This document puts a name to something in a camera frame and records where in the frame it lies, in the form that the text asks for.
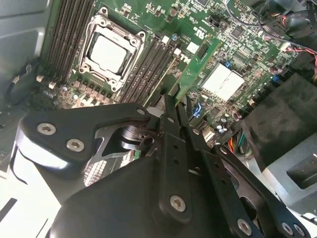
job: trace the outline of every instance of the gray metal panel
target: gray metal panel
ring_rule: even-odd
[[[12,77],[40,55],[52,0],[0,0],[0,106]]]
[[[53,0],[0,0],[0,175],[9,160],[17,124],[26,113],[21,107],[9,108],[5,92],[21,67],[40,55],[52,3]],[[23,80],[19,84],[27,87],[35,77]]]
[[[316,142],[317,133],[294,147],[263,171],[264,177],[289,208],[300,214],[309,212],[315,216],[317,216],[317,183],[300,189],[286,172],[311,154],[316,154]]]

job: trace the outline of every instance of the cpu socket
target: cpu socket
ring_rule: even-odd
[[[79,56],[79,72],[110,84],[113,92],[126,82],[139,59],[145,42],[145,32],[133,35],[108,19],[102,7],[87,26],[86,38]]]

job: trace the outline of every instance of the motherboard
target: motherboard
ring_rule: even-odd
[[[55,0],[31,105],[160,108],[169,94],[175,105],[191,107],[190,124],[213,145],[269,84],[279,83],[277,75],[297,54],[260,28],[232,20],[225,2]],[[243,0],[230,4],[239,19],[257,21]],[[274,21],[267,30],[285,29]]]

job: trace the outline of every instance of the heatsink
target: heatsink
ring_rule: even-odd
[[[79,72],[90,73],[118,91],[144,49],[145,36],[143,31],[134,35],[109,20],[107,8],[102,7],[87,26]]]
[[[228,101],[243,83],[244,79],[240,75],[218,63],[203,82],[202,88],[222,100]]]

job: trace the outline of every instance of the screw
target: screw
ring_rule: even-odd
[[[141,115],[145,115],[145,112],[142,109],[138,109],[137,112]]]
[[[184,212],[186,204],[180,196],[173,195],[170,197],[170,205],[178,212]]]
[[[198,131],[196,128],[193,128],[193,132],[194,132],[196,135],[199,135],[199,131]]]
[[[247,236],[252,235],[252,230],[250,225],[243,219],[238,219],[237,221],[239,229]]]
[[[49,123],[41,123],[38,125],[37,130],[43,135],[53,135],[56,132],[56,127]]]
[[[167,118],[170,122],[174,122],[174,120],[172,118]]]
[[[223,148],[223,147],[220,147],[220,151],[221,151],[223,154],[225,154],[225,155],[227,154],[225,148]]]
[[[294,224],[294,227],[301,236],[303,236],[303,237],[305,236],[305,232],[303,231],[303,229],[300,226],[298,226],[297,224]]]
[[[285,222],[282,222],[282,227],[283,229],[290,234],[291,236],[294,234],[293,230],[290,228],[290,226],[288,224],[286,224]]]
[[[67,142],[66,147],[72,151],[81,152],[85,148],[85,145],[78,139],[71,139]]]

